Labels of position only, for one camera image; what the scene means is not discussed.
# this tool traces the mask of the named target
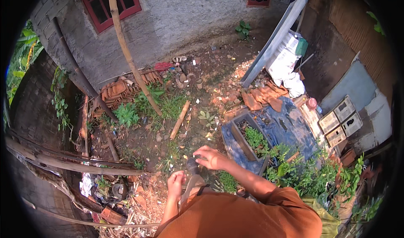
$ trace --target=debris pile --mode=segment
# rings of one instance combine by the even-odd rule
[[[163,80],[157,71],[152,71],[142,74],[142,79],[146,85],[151,85],[155,82],[163,84]],[[105,85],[101,89],[101,98],[109,108],[116,110],[120,104],[127,104],[132,101],[133,97],[140,92],[139,84],[130,75],[128,79],[120,76],[117,82],[112,82]],[[100,117],[104,113],[101,105],[94,100],[93,103],[93,117]]]

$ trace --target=white plastic sack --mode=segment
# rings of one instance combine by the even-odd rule
[[[291,98],[299,97],[306,91],[303,82],[300,80],[299,73],[291,73],[287,79],[283,80],[283,86],[289,90]]]
[[[270,66],[267,67],[267,72],[277,86],[280,86],[282,81],[288,78],[300,58],[300,56],[295,55],[298,43],[299,40],[293,34],[287,33],[268,62]]]

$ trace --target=soil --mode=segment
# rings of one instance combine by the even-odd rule
[[[179,154],[177,159],[174,158],[173,167],[170,171],[186,170],[187,158],[192,157],[193,153],[204,145],[217,149],[226,155],[220,130],[220,125],[225,121],[223,114],[241,104],[240,92],[242,87],[239,81],[270,36],[269,32],[254,33],[254,31],[250,33],[251,41],[216,45],[215,51],[206,49],[185,55],[195,59],[196,62],[196,65],[193,65],[192,61],[187,62],[186,68],[189,74],[194,75],[190,77],[189,82],[184,83],[184,88],[180,90],[180,94],[188,96],[187,99],[191,101],[191,105],[174,140]],[[176,73],[167,83],[177,91],[179,88],[175,84],[175,79],[179,75],[180,73]],[[210,115],[215,115],[217,124],[212,125],[211,128],[206,127],[206,121],[198,119],[201,110],[209,111]],[[156,193],[159,193],[158,197],[164,199],[167,192],[165,179],[169,174],[159,173],[161,170],[158,167],[159,162],[169,155],[170,139],[167,136],[170,135],[176,119],[166,119],[164,130],[161,131],[152,128],[146,129],[148,123],[149,119],[143,123],[142,118],[137,127],[131,128],[124,126],[103,127],[94,123],[94,131],[89,143],[90,156],[98,156],[103,160],[113,160],[107,142],[107,137],[110,137],[120,158],[129,153],[144,160],[145,172],[156,175],[156,186],[161,189],[165,188],[164,190],[155,190]],[[157,134],[162,137],[161,142],[156,141]],[[215,182],[217,179],[215,172],[208,171],[204,167],[200,167],[200,169],[201,175],[208,183]]]

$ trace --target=metal pipe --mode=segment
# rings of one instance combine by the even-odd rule
[[[102,109],[113,119],[113,121],[118,122],[118,118],[113,114],[112,110],[107,106],[107,104],[101,99],[101,96],[95,91],[91,83],[88,81],[87,77],[83,74],[80,67],[78,66],[76,60],[73,57],[72,52],[70,51],[68,44],[66,43],[65,37],[63,36],[62,30],[60,29],[57,18],[54,17],[52,19],[54,27],[56,29],[56,34],[59,37],[60,43],[62,44],[63,50],[65,51],[69,61],[73,64],[74,71],[77,73],[78,78],[84,84],[84,86],[90,91],[90,94],[93,97],[96,97]]]

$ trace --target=dirt ground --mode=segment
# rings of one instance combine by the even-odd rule
[[[190,109],[174,141],[171,141],[168,136],[176,119],[161,120],[164,129],[149,128],[149,118],[145,123],[143,123],[144,118],[141,118],[139,125],[131,128],[123,126],[113,128],[109,125],[97,127],[94,123],[89,144],[90,156],[113,160],[108,147],[108,136],[113,140],[120,158],[133,155],[144,161],[146,175],[133,184],[135,188],[142,185],[144,190],[149,192],[144,194],[148,206],[147,211],[143,209],[143,215],[149,216],[149,220],[144,219],[144,223],[161,220],[167,194],[166,179],[171,172],[186,170],[187,158],[192,157],[194,151],[208,145],[226,155],[220,127],[225,122],[223,114],[242,104],[240,94],[242,88],[239,81],[269,36],[269,32],[251,31],[250,41],[215,45],[215,51],[205,49],[185,55],[195,59],[196,62],[196,65],[193,65],[192,61],[187,63],[187,69],[191,75],[189,82],[184,83],[183,89],[179,89],[175,78],[180,73],[176,73],[166,84],[166,92],[184,95],[191,101]],[[201,110],[215,115],[216,123],[206,127],[207,121],[198,119]],[[156,140],[157,134],[162,137],[160,142]],[[201,175],[208,183],[214,183],[217,179],[215,172],[207,171],[205,168],[202,168]]]

